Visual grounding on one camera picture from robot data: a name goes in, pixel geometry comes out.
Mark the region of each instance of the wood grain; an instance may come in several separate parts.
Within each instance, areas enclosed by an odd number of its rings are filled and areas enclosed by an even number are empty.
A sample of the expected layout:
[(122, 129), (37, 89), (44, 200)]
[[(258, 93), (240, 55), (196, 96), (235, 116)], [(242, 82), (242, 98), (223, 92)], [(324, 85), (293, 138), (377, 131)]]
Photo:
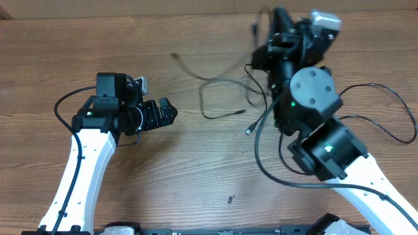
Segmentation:
[[(358, 83), (386, 84), (416, 114), (418, 12), (338, 15), (343, 31), (321, 63), (332, 69), (338, 91)], [(36, 229), (46, 213), (70, 146), (70, 133), (54, 116), (54, 103), (72, 90), (93, 85), (99, 71), (148, 77), (147, 99), (168, 97), (179, 115), (174, 125), (144, 133), (140, 144), (117, 150), (104, 175), (95, 228), (111, 221), (139, 221), (146, 228), (271, 227), (313, 223), (326, 212), (350, 223), (365, 223), (331, 190), (288, 188), (260, 172), (254, 136), (244, 131), (263, 110), (250, 107), (239, 87), (208, 87), (206, 112), (247, 109), (245, 114), (216, 121), (199, 114), (201, 82), (186, 76), (169, 54), (181, 54), (203, 76), (218, 74), (243, 56), (249, 61), (249, 26), (254, 19), (253, 14), (237, 14), (1, 21), (0, 233)], [(229, 76), (239, 80), (241, 75), (239, 68)], [(256, 77), (265, 81), (262, 73)], [(70, 120), (89, 95), (69, 98), (59, 112)], [(401, 138), (413, 135), (402, 105), (382, 89), (353, 89), (344, 95), (344, 102), (340, 115), (368, 116)], [(365, 121), (346, 123), (418, 208), (418, 145), (399, 144)], [(267, 169), (283, 179), (316, 182), (294, 176), (280, 164), (278, 136), (269, 119), (261, 138)], [(290, 141), (286, 138), (285, 146)], [(231, 195), (235, 199), (228, 204)]]

